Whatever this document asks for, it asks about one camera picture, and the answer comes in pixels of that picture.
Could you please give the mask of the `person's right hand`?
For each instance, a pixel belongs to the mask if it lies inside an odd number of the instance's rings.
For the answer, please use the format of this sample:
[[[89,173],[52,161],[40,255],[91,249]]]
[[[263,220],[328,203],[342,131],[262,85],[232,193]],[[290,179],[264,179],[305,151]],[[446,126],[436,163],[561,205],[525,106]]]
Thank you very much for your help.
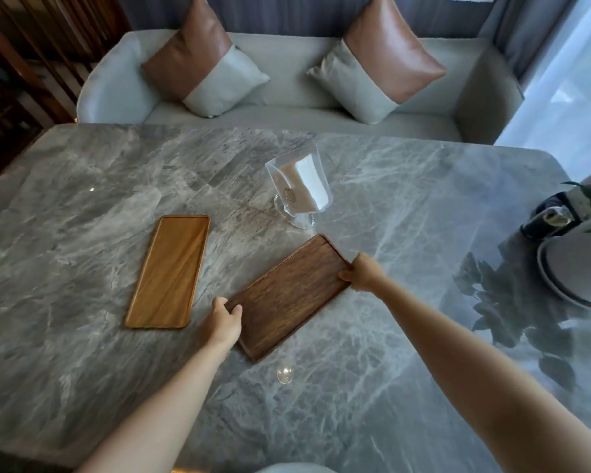
[[[359,292],[376,295],[378,288],[386,279],[386,274],[379,263],[369,255],[359,252],[347,270],[355,271],[355,281],[350,287]]]

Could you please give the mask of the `person's left hand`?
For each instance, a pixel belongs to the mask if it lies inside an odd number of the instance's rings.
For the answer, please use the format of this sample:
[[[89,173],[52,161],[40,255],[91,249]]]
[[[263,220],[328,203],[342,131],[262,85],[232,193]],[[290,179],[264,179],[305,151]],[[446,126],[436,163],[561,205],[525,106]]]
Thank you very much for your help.
[[[202,324],[203,345],[218,346],[221,349],[230,350],[239,340],[242,331],[243,307],[237,304],[228,311],[228,316],[214,318],[211,309]]]

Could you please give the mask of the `dark brown wooden tray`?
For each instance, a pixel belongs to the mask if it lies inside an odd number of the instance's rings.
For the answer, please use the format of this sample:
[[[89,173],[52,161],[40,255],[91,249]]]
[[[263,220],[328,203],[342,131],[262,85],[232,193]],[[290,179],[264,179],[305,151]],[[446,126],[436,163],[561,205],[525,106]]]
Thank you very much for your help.
[[[350,283],[339,277],[350,262],[319,233],[235,294],[226,309],[243,309],[238,345],[258,363],[295,334]]]

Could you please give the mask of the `person's left forearm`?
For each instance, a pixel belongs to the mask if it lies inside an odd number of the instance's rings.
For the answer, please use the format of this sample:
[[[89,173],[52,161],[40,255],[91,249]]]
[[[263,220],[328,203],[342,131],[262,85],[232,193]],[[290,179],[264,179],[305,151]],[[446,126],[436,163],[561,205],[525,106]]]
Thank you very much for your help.
[[[96,448],[76,473],[172,473],[217,370],[237,339],[213,334],[170,381]]]

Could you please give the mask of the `person's right forearm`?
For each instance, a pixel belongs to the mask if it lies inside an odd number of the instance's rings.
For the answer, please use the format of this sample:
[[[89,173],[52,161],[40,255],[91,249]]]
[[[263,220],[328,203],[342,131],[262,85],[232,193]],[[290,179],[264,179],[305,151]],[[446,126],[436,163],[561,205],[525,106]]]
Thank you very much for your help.
[[[372,293],[505,473],[591,473],[591,430],[529,374],[393,280]]]

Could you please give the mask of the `light brown wooden tray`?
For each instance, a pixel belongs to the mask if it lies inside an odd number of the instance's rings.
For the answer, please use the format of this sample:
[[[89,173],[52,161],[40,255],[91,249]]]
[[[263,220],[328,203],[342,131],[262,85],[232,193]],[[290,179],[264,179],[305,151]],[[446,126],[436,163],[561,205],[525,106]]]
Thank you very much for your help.
[[[126,328],[189,325],[209,231],[210,217],[204,214],[158,220],[126,312]]]

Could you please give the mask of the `white paper napkins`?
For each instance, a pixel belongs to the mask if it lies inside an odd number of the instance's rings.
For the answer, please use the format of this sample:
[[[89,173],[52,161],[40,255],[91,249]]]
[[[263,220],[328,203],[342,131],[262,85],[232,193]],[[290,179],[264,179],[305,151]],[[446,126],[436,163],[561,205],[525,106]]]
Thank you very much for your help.
[[[319,155],[309,154],[278,168],[284,186],[280,188],[291,214],[323,211],[331,199]]]

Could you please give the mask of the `clear acrylic napkin holder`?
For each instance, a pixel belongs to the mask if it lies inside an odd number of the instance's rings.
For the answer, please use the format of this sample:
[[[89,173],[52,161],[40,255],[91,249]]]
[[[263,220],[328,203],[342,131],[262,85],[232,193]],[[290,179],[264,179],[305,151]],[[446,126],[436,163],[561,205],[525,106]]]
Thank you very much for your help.
[[[281,216],[296,228],[312,229],[315,215],[333,202],[317,145],[308,141],[270,159],[265,168],[276,189],[274,206]]]

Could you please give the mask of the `grey fabric sofa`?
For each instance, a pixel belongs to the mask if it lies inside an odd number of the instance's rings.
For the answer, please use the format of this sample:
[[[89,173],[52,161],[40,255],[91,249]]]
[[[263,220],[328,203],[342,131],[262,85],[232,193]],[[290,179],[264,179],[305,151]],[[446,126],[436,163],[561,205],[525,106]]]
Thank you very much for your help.
[[[355,120],[306,71],[335,38],[229,33],[270,81],[234,108],[201,118],[168,101],[142,76],[141,65],[175,30],[127,32],[89,74],[76,105],[87,124],[190,124],[494,144],[524,100],[517,78],[487,40],[423,38],[447,74],[376,125]]]

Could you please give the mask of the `black cylindrical device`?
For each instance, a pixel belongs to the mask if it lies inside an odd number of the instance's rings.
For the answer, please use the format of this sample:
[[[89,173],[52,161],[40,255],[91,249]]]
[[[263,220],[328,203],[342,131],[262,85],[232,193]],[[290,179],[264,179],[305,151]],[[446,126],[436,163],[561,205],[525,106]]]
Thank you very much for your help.
[[[539,204],[529,219],[520,225],[519,232],[528,240],[541,243],[567,234],[582,222],[582,217],[563,191]]]

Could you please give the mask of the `brown and grey cushion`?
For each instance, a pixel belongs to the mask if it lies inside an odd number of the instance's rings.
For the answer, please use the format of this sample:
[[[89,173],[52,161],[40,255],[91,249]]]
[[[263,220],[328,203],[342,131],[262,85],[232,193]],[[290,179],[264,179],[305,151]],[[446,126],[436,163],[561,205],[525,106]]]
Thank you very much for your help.
[[[202,118],[220,116],[270,81],[232,42],[207,0],[192,0],[180,29],[141,69],[160,94]]]
[[[375,125],[446,72],[394,0],[370,0],[307,75],[357,121]]]

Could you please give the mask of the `white plant pot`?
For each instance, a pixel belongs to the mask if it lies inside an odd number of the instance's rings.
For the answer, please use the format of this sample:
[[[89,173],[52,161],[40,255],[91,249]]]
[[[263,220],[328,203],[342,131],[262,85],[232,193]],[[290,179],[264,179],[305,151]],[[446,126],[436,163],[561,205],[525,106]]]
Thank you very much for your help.
[[[591,183],[591,176],[582,184]],[[579,213],[586,208],[581,192],[568,186],[568,199]],[[580,224],[563,236],[541,244],[537,260],[546,283],[560,297],[591,310],[591,233]]]

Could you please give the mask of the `white sheer curtain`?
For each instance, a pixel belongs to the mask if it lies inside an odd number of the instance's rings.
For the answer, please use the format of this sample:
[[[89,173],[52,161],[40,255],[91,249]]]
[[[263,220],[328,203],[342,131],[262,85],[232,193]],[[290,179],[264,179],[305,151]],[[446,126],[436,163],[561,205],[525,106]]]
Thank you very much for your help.
[[[522,77],[524,101],[495,142],[542,150],[591,182],[591,0],[575,0]]]

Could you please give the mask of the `dark wooden slatted screen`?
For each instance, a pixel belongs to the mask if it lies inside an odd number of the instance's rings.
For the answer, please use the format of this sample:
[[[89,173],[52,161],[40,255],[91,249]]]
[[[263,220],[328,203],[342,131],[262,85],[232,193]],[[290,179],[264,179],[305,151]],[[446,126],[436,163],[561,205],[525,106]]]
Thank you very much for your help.
[[[0,0],[0,174],[77,121],[87,76],[129,30],[118,0]]]

